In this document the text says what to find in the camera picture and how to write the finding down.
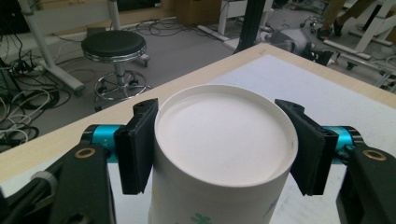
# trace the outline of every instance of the cardboard box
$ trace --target cardboard box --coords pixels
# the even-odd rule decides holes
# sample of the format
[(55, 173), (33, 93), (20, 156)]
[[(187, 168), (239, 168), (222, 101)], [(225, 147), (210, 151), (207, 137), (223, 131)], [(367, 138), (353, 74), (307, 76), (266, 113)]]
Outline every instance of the cardboard box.
[(221, 0), (177, 0), (177, 21), (185, 26), (219, 23)]

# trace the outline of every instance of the black cable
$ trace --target black cable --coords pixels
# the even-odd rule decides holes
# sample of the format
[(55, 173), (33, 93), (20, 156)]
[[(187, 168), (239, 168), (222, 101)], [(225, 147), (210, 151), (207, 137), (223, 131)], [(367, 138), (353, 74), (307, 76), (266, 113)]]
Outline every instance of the black cable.
[(43, 195), (49, 195), (50, 184), (44, 179), (37, 179), (37, 184), (12, 208), (3, 224), (18, 223), (29, 212), (33, 205), (41, 200)]

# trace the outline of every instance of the wooden table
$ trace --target wooden table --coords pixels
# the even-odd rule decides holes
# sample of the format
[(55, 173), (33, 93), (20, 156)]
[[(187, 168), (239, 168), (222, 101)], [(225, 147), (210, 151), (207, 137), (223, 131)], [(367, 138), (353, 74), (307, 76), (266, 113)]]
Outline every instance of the wooden table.
[(272, 55), (293, 66), (295, 65), (299, 68), (303, 68), (305, 71), (314, 74), (313, 76), (318, 75), (318, 77), (322, 77), (321, 79), (324, 78), (323, 80), (328, 82), (329, 85), (335, 83), (336, 86), (346, 87), (348, 90), (354, 92), (354, 94), (361, 95), (364, 99), (371, 98), (376, 104), (380, 103), (381, 105), (385, 105), (392, 113), (393, 111), (396, 112), (395, 94), (380, 90), (379, 88), (340, 74), (317, 63), (309, 62), (284, 50), (266, 44), (260, 44), (189, 73), (184, 77), (163, 84), (131, 100), (119, 103), (52, 133), (41, 136), (29, 143), (1, 153), (0, 183), (7, 182), (12, 177), (29, 171), (43, 162), (53, 161), (61, 157), (67, 150), (78, 143), (83, 131), (92, 124), (124, 124), (132, 117), (133, 105), (138, 102), (150, 98), (158, 98), (161, 104), (177, 91), (211, 82), (224, 74), (228, 74), (266, 55)]

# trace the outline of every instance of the stool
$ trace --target stool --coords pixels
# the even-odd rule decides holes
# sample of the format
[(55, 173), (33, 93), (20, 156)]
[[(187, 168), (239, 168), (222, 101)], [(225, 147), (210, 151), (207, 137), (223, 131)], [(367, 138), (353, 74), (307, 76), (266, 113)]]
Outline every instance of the stool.
[(120, 30), (101, 32), (85, 38), (81, 48), (92, 61), (114, 64), (115, 71), (99, 78), (95, 84), (94, 92), (99, 98), (121, 101), (151, 89), (142, 74), (124, 70), (122, 66), (146, 52), (146, 40), (141, 35)]

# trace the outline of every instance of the equipment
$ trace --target equipment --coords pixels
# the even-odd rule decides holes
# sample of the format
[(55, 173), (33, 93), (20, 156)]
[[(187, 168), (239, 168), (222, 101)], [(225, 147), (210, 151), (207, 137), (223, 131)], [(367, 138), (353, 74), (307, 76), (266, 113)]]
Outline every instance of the equipment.
[(324, 66), (327, 66), (332, 57), (332, 52), (329, 50), (315, 49), (315, 44), (303, 29), (277, 30), (271, 35), (268, 42), (275, 47)]
[[(297, 131), (299, 152), (291, 174), (302, 194), (323, 192), (335, 157), (347, 166), (337, 198), (342, 222), (396, 222), (395, 183), (388, 181), (396, 168), (393, 156), (366, 146), (351, 127), (321, 127), (302, 106), (281, 100), (276, 104)], [(119, 161), (124, 194), (143, 192), (152, 164), (157, 111), (157, 100), (148, 100), (134, 106), (127, 125), (90, 126), (80, 143), (45, 172), (34, 175), (16, 194), (0, 197), (2, 223), (115, 223), (106, 157), (115, 155)]]

